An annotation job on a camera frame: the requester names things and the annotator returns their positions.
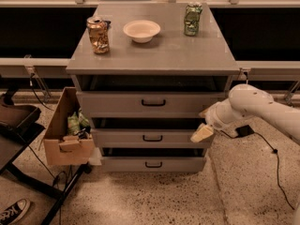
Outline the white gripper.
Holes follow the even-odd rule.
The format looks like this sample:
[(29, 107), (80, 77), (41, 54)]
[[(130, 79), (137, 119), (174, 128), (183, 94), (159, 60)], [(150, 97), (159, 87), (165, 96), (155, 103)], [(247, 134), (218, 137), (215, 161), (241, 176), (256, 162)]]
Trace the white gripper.
[(228, 99), (217, 102), (209, 108), (199, 113), (201, 118), (205, 118), (206, 124), (200, 124), (192, 134), (190, 140), (199, 143), (214, 134), (215, 130), (227, 128), (234, 120), (233, 108)]

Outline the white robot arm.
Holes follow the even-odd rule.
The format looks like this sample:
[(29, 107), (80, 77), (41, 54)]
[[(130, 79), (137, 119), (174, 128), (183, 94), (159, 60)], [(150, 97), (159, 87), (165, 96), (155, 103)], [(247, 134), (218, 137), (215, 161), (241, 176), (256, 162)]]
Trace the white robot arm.
[(248, 84), (200, 113), (223, 225), (299, 225), (300, 112)]

